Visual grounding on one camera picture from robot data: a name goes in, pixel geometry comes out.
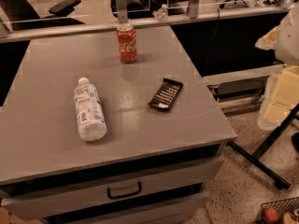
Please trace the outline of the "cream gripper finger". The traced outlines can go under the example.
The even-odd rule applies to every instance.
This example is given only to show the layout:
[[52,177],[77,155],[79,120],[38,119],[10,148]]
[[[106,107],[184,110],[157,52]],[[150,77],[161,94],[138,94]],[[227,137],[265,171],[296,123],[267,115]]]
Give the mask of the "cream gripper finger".
[[257,125],[273,131],[299,103],[299,66],[288,65],[267,79]]

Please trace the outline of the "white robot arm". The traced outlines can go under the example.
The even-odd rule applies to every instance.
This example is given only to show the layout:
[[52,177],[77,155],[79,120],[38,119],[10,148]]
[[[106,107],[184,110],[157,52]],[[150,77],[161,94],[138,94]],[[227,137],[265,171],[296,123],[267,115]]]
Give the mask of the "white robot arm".
[[280,24],[262,36],[255,47],[272,49],[285,67],[267,79],[257,125],[272,131],[280,126],[299,103],[299,5],[295,5]]

